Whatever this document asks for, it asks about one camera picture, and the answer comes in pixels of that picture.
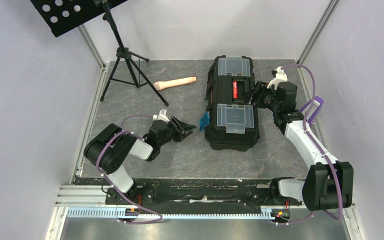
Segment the black plastic toolbox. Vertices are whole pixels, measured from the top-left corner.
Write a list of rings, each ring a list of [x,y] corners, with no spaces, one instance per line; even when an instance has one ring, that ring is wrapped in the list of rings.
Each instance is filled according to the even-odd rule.
[[[208,70],[199,130],[213,150],[246,152],[260,138],[258,111],[243,98],[255,86],[253,69],[250,57],[221,55]]]

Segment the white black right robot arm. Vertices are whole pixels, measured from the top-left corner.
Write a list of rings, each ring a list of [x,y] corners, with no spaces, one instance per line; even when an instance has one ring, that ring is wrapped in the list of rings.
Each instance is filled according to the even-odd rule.
[[[310,211],[341,211],[352,204],[354,169],[341,162],[312,132],[304,113],[296,109],[297,86],[291,82],[257,82],[253,88],[233,80],[230,86],[205,90],[208,105],[200,120],[200,130],[213,150],[245,152],[259,140],[257,110],[268,109],[274,124],[295,146],[308,168],[305,180],[278,177],[272,181],[269,199],[282,204],[293,198]]]

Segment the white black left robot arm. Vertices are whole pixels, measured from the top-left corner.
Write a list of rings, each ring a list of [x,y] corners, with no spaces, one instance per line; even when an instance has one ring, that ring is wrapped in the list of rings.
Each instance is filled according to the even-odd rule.
[[[155,115],[148,133],[138,136],[111,123],[88,142],[83,157],[118,191],[117,197],[124,204],[132,204],[137,198],[137,191],[133,188],[133,178],[123,166],[125,159],[135,156],[151,162],[160,154],[162,146],[169,142],[182,142],[196,128],[174,116]]]

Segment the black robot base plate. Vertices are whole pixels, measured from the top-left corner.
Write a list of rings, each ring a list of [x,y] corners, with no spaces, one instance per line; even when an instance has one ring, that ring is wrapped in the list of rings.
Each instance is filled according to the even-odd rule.
[[[270,179],[136,178],[121,196],[106,191],[106,205],[129,201],[160,214],[257,214],[261,207],[283,209],[303,203],[276,195]]]

